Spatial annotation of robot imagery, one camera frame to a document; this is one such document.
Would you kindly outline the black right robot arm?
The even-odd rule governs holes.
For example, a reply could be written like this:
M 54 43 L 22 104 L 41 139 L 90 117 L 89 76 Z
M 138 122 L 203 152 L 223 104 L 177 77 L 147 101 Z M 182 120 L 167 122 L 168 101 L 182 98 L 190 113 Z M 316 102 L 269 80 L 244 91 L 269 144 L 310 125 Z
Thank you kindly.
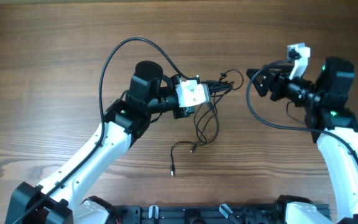
M 336 199 L 339 223 L 358 223 L 358 122 L 346 108 L 348 93 L 355 77 L 353 64 L 340 57 L 328 57 L 315 82 L 303 77 L 290 77 L 295 58 L 246 71 L 260 96 L 271 92 L 270 99 L 289 99 L 303 107 L 305 127 L 328 168 Z

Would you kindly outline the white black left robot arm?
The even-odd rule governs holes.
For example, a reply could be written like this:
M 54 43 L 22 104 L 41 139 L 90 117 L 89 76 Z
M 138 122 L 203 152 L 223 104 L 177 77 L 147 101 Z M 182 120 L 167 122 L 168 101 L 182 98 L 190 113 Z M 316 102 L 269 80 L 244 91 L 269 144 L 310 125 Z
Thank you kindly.
M 106 223 L 112 210 L 98 198 L 83 197 L 112 161 L 125 154 L 150 126 L 153 114 L 175 118 L 210 100 L 198 77 L 167 77 L 151 61 L 135 66 L 129 89 L 101 112 L 92 137 L 57 171 L 35 187 L 21 183 L 11 195 L 6 223 Z

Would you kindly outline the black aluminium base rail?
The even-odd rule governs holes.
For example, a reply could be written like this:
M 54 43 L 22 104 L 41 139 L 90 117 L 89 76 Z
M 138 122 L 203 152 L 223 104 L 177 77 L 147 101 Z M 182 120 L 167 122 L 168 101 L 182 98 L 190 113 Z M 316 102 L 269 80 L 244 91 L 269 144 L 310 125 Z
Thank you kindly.
M 273 205 L 248 204 L 231 206 L 234 218 L 239 223 L 283 223 L 283 217 L 272 219 Z M 159 207 L 158 217 L 149 217 L 149 207 L 117 206 L 116 223 L 122 224 L 191 224 L 191 223 L 231 223 L 218 206 L 202 207 Z

